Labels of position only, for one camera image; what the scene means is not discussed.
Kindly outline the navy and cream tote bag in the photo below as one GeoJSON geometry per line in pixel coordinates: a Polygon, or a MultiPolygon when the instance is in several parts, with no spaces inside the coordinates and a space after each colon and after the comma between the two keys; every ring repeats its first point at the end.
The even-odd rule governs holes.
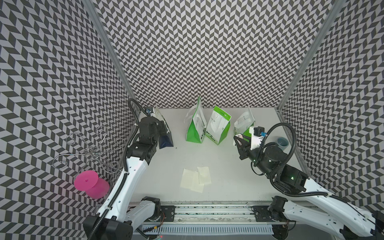
{"type": "Polygon", "coordinates": [[[173,139],[172,139],[172,133],[171,130],[164,118],[164,116],[161,114],[160,110],[156,107],[154,107],[154,117],[157,118],[160,121],[164,122],[165,129],[166,129],[166,134],[164,136],[159,137],[159,148],[163,149],[166,147],[173,147],[173,139]]]}

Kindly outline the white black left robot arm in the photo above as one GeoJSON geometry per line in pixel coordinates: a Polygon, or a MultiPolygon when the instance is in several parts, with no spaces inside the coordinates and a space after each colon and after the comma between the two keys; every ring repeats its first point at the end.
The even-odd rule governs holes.
{"type": "Polygon", "coordinates": [[[128,208],[141,176],[157,151],[159,137],[167,134],[165,122],[152,117],[134,99],[129,99],[128,104],[131,110],[136,105],[145,116],[139,119],[134,113],[137,125],[123,152],[124,168],[98,213],[87,216],[83,222],[89,240],[130,240],[146,220],[161,219],[158,198],[144,197],[137,207],[128,208]]]}

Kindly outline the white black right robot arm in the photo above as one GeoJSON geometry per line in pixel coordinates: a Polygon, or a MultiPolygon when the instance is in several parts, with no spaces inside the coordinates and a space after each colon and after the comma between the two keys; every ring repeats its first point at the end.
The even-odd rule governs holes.
{"type": "Polygon", "coordinates": [[[277,222],[302,222],[341,240],[382,240],[384,214],[370,212],[354,206],[346,199],[323,188],[308,174],[290,166],[295,153],[297,135],[288,123],[278,123],[267,132],[255,127],[252,135],[234,136],[240,159],[249,159],[251,168],[257,167],[281,196],[273,197],[268,206],[269,217],[277,222]],[[278,127],[286,127],[292,134],[289,153],[284,153],[277,143],[267,139],[278,127]]]}

